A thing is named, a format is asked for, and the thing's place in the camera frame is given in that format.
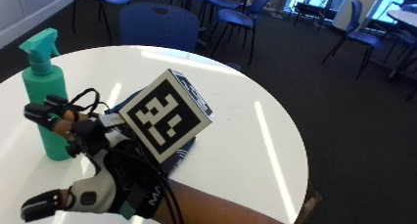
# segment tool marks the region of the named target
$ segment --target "forearm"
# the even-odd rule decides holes
[[[170,181],[170,188],[180,204],[185,223],[279,223],[253,209],[222,200],[181,183]],[[162,224],[172,223],[165,202],[160,204],[153,220]]]

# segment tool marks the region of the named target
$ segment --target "black and white square marker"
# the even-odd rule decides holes
[[[211,110],[185,76],[170,69],[141,91],[120,114],[162,162],[210,124]]]

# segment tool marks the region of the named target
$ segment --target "white table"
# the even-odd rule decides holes
[[[307,186],[303,143],[285,109],[253,80],[205,57],[154,47],[89,49],[53,58],[52,63],[64,69],[70,99],[93,87],[110,106],[168,68],[182,72],[215,117],[197,135],[172,179],[283,223],[294,221]],[[29,100],[20,73],[1,83],[0,93],[0,220],[24,223],[24,201],[68,188],[74,180],[90,177],[93,169],[82,156],[64,161],[46,158],[34,123],[22,116]],[[114,214],[58,211],[33,223],[141,223],[141,218],[126,221]]]
[[[410,30],[414,30],[414,34],[417,34],[417,14],[406,12],[406,11],[387,11],[387,15],[391,17],[393,20],[398,22],[403,22],[409,25]],[[414,45],[410,49],[406,49],[401,61],[398,62],[395,68],[393,69],[387,80],[391,80],[395,75],[406,68],[406,63],[409,62],[417,46]]]

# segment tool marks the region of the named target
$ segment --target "teal spray bottle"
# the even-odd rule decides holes
[[[58,56],[54,46],[57,31],[48,28],[29,38],[20,46],[28,53],[29,67],[22,71],[22,78],[29,102],[41,104],[49,94],[68,99],[62,69],[50,64],[50,54]],[[37,126],[46,155],[53,160],[69,158],[65,151],[66,141],[44,127]]]

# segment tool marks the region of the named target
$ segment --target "wall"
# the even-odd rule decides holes
[[[0,0],[0,49],[73,0]]]
[[[374,5],[379,5],[381,0],[361,0],[361,2],[362,2],[362,14],[359,22],[363,21],[369,13],[370,15],[373,15],[374,10],[377,8],[374,7]],[[345,30],[350,22],[350,15],[351,15],[351,0],[343,0],[339,10],[335,14],[335,18],[331,22],[331,25],[341,30]]]

